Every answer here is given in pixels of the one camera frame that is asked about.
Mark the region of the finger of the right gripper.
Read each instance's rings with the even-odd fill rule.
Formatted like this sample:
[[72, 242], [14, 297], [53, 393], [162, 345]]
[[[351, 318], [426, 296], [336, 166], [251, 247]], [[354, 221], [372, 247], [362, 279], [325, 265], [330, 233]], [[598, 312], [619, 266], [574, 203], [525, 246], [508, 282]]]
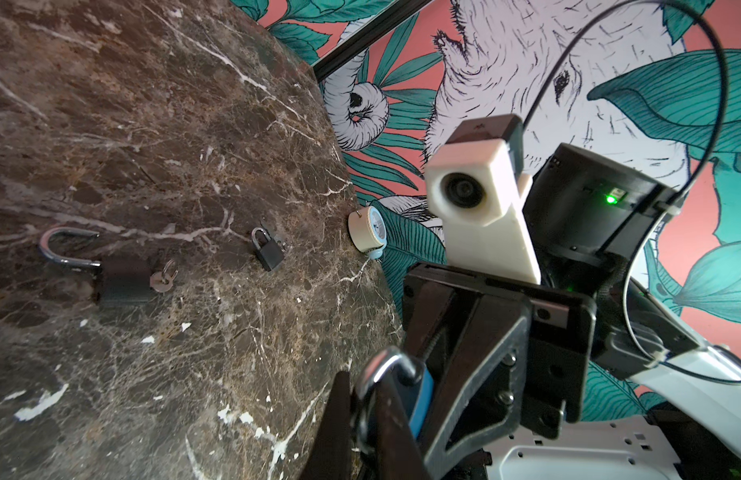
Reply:
[[420, 360], [426, 360], [430, 346], [452, 301], [454, 290], [446, 285], [426, 282], [418, 291], [413, 302], [412, 314], [407, 324], [403, 349], [406, 353]]
[[[420, 432], [419, 449], [430, 478], [444, 478], [464, 457], [519, 427], [530, 310], [522, 295], [484, 295], [476, 301]], [[499, 377], [493, 390], [511, 398], [500, 419], [479, 416], [470, 405], [494, 371]]]

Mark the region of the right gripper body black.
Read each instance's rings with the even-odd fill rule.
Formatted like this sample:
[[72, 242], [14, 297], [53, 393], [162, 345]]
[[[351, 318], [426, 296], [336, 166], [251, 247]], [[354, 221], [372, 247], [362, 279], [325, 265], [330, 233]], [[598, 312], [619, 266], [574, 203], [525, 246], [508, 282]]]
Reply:
[[[435, 342], [426, 360], [422, 360], [434, 379], [433, 396], [476, 301], [484, 295], [522, 295], [529, 301], [531, 310], [519, 427], [544, 438], [556, 438], [565, 422], [580, 420], [595, 330], [595, 306], [591, 298], [463, 269], [420, 263], [412, 267], [404, 279], [405, 332], [413, 302], [426, 282], [449, 286], [455, 293]], [[499, 372], [494, 371], [470, 403], [477, 415], [503, 417], [503, 406], [511, 398], [493, 390], [492, 382], [498, 377]]]

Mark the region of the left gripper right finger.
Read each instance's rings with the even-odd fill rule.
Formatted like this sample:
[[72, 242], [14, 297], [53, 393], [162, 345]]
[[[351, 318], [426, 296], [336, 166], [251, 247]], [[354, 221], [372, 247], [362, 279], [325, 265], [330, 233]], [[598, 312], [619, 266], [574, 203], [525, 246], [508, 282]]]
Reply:
[[422, 381], [411, 417], [400, 400], [399, 384], [394, 375], [386, 375], [375, 388], [376, 478], [430, 479], [417, 438], [428, 414], [431, 381]]

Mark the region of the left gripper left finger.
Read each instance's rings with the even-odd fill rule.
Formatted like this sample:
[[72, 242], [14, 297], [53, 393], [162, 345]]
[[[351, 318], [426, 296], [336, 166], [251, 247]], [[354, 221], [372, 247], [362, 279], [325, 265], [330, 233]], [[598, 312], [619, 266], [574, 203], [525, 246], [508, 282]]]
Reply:
[[324, 409], [312, 451], [299, 480], [342, 480], [350, 478], [350, 418], [352, 394], [350, 374], [334, 376], [328, 404]]

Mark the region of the blue padlock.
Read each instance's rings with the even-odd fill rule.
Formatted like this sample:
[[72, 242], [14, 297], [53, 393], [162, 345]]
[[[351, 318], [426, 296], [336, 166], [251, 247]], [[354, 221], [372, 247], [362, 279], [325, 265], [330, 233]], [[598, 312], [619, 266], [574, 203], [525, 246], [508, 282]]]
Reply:
[[360, 372], [352, 393], [350, 428], [356, 448], [366, 456], [375, 453], [378, 422], [374, 391], [384, 379], [391, 380], [414, 439], [422, 430], [433, 396], [434, 381], [421, 360], [396, 346], [377, 352]]

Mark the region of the black padlock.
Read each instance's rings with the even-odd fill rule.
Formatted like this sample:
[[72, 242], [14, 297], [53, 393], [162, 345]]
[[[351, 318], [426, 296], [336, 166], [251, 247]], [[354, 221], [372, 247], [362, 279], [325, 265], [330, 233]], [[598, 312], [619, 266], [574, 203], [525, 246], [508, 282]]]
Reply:
[[263, 227], [252, 229], [252, 244], [256, 258], [266, 271], [272, 272], [284, 262], [284, 250]]
[[60, 235], [98, 238], [100, 234], [92, 230], [60, 226], [44, 232], [38, 242], [40, 252], [50, 262], [94, 272], [94, 300], [99, 306], [142, 306], [148, 304], [156, 294], [170, 292], [174, 288], [178, 268], [172, 259], [164, 267], [156, 269], [146, 260], [134, 256], [110, 256], [100, 260], [74, 258], [52, 250], [50, 242]]

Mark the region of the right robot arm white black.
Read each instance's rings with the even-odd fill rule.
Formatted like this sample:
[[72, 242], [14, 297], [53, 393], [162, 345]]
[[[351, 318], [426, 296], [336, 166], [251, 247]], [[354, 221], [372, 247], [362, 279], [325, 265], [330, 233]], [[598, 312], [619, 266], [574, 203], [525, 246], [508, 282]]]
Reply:
[[[687, 154], [684, 148], [672, 141], [660, 141], [656, 146], [640, 147], [633, 152], [619, 150], [611, 156], [627, 167], [645, 173], [656, 180], [678, 188], [689, 176]], [[435, 234], [440, 241], [444, 240], [441, 221], [428, 211], [426, 197], [423, 193], [404, 197], [388, 198], [384, 201], [387, 208], [405, 218], [417, 221]], [[675, 313], [681, 311], [678, 296], [681, 286], [670, 277], [668, 271], [660, 264], [657, 240], [661, 228], [656, 228], [644, 250], [635, 260], [633, 278], [637, 283], [650, 290], [650, 294], [668, 309]], [[592, 364], [589, 368], [589, 379], [586, 383], [586, 394], [581, 400], [582, 421], [615, 419], [619, 416], [632, 416], [652, 408], [657, 401], [660, 408], [670, 409], [664, 399], [653, 394], [639, 394], [636, 386], [618, 380], [604, 368]], [[736, 455], [741, 450], [739, 445], [727, 445], [696, 426], [698, 432], [686, 437], [679, 435], [680, 428], [674, 428], [671, 434], [676, 436], [675, 444], [690, 455], [688, 467], [698, 471], [705, 470], [704, 478], [720, 478], [727, 468], [741, 471], [741, 459]]]

